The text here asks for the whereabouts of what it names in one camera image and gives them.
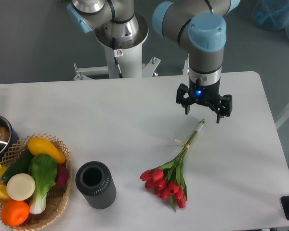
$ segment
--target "white table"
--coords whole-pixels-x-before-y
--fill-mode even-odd
[[[220,124],[207,107],[192,105],[184,114],[175,103],[180,83],[188,77],[0,85],[0,115],[21,138],[59,137],[70,149],[74,176],[84,163],[101,161],[117,188],[113,205],[96,210],[73,183],[65,211],[44,231],[289,226],[280,202],[289,195],[289,170],[258,74],[222,75],[220,93],[233,95],[233,111]],[[174,213],[139,176],[176,156],[181,147],[174,139],[187,139],[203,118],[185,159],[187,205]]]

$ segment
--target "orange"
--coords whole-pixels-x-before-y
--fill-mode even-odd
[[[29,216],[29,205],[24,201],[9,201],[2,208],[0,216],[5,225],[20,225]]]

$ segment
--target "cucumber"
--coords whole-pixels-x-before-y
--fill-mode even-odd
[[[28,173],[28,167],[33,157],[34,155],[28,149],[25,150],[20,154],[15,163],[5,171],[1,180],[7,184],[12,176],[19,173]]]

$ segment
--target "white round vegetable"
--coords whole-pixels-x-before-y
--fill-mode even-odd
[[[11,177],[6,185],[6,192],[16,201],[23,201],[32,196],[35,190],[33,178],[26,173],[19,173]]]

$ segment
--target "woven basket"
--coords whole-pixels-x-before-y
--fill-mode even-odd
[[[41,229],[48,224],[51,224],[64,210],[68,198],[69,192],[71,188],[71,180],[72,180],[72,163],[71,157],[69,154],[69,150],[66,148],[65,144],[60,141],[58,138],[53,137],[47,134],[38,134],[28,136],[24,139],[17,141],[16,144],[13,144],[12,147],[5,153],[4,157],[2,158],[1,164],[3,166],[9,167],[11,166],[19,155],[27,149],[27,143],[32,137],[43,137],[51,141],[66,157],[66,168],[69,171],[69,179],[65,186],[58,186],[54,185],[47,193],[46,199],[46,209],[44,212],[38,215],[30,214],[28,219],[19,226],[13,226],[11,228],[13,231],[35,231]]]

